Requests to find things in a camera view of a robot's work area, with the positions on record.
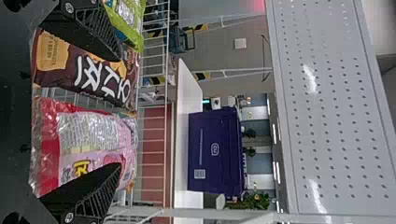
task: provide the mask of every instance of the perforated metal panel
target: perforated metal panel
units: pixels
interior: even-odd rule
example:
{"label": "perforated metal panel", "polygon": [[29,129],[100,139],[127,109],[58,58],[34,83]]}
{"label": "perforated metal panel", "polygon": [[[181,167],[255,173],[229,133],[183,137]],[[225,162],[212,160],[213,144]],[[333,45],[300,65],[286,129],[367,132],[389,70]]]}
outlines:
{"label": "perforated metal panel", "polygon": [[361,2],[267,4],[290,211],[394,216],[395,134]]}

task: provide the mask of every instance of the potted plant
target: potted plant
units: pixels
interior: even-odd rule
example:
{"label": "potted plant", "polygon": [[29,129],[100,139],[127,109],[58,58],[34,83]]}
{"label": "potted plant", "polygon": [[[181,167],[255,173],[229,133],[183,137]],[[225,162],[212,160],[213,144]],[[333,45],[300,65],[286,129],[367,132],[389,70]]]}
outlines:
{"label": "potted plant", "polygon": [[242,133],[242,137],[255,138],[256,137],[256,131],[254,131],[251,128],[248,128],[246,131],[244,131]]}
{"label": "potted plant", "polygon": [[226,203],[225,207],[229,209],[267,210],[269,205],[268,194],[254,192],[252,194],[245,193],[243,201]]}
{"label": "potted plant", "polygon": [[254,147],[244,147],[244,153],[249,157],[254,157],[256,155],[256,149]]}

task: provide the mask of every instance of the logo on box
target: logo on box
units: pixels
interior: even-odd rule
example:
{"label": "logo on box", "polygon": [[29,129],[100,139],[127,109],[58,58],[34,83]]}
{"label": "logo on box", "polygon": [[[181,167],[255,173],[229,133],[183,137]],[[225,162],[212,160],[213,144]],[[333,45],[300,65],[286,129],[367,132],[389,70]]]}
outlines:
{"label": "logo on box", "polygon": [[219,144],[213,143],[212,146],[210,147],[212,156],[218,156],[220,153],[220,147]]}

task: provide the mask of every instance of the purple box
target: purple box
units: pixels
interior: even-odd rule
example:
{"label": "purple box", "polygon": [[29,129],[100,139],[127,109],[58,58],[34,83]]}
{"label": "purple box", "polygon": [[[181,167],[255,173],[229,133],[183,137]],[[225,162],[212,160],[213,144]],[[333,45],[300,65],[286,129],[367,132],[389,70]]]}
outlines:
{"label": "purple box", "polygon": [[245,185],[242,153],[235,108],[190,114],[188,190],[239,196]]}

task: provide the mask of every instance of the green snack bag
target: green snack bag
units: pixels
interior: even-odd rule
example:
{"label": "green snack bag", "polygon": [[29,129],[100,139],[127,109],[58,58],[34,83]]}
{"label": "green snack bag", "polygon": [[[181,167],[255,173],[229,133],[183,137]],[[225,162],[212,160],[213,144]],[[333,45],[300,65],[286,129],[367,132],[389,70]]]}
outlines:
{"label": "green snack bag", "polygon": [[111,23],[117,29],[117,37],[138,52],[144,48],[141,26],[146,0],[103,0]]}

